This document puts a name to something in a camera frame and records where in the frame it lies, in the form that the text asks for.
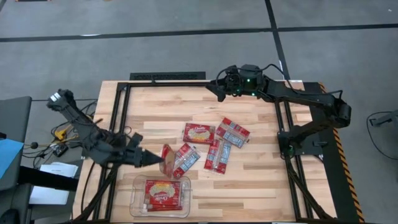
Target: clear plastic container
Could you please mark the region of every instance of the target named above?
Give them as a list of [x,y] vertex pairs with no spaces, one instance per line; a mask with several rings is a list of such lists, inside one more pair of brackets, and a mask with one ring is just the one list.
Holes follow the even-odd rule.
[[[180,182],[180,206],[181,210],[169,210],[169,211],[156,211],[149,212],[150,208],[147,204],[148,198],[146,198],[146,186],[147,180],[163,180],[166,182]],[[181,177],[178,180],[169,179],[167,177],[151,177],[145,175],[139,175],[134,179],[132,183],[132,193],[130,201],[130,214],[134,217],[174,217],[174,218],[185,218],[190,212],[191,204],[191,181],[188,177]]]

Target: wooden tabletop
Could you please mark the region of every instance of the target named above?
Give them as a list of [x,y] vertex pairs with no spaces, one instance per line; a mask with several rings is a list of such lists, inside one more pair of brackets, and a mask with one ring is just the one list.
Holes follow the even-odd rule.
[[[108,129],[116,94],[117,81],[104,81],[99,93],[94,119],[103,118],[99,127]],[[294,82],[294,88],[303,88]],[[122,93],[119,111],[123,105]],[[307,106],[290,104],[295,124],[311,121]],[[251,140],[241,149],[233,146],[225,175],[203,170],[209,146],[195,146],[201,158],[186,173],[192,183],[190,214],[187,218],[136,218],[130,215],[132,182],[138,175],[162,175],[159,166],[140,169],[121,166],[118,172],[112,222],[271,222],[294,221],[287,172],[280,158],[276,133],[278,123],[273,103],[252,96],[227,96],[217,102],[204,87],[140,87],[132,88],[126,126],[144,136],[141,146],[158,155],[163,144],[177,150],[182,144],[181,132],[186,122],[217,126],[227,117],[251,132]],[[336,216],[323,164],[314,156],[302,156],[309,191],[331,216]],[[73,215],[80,214],[81,198],[91,159],[83,163],[73,204]],[[101,168],[95,165],[88,181],[84,207],[98,188]],[[297,189],[303,217],[302,194]],[[108,193],[105,192],[100,218],[104,217]]]

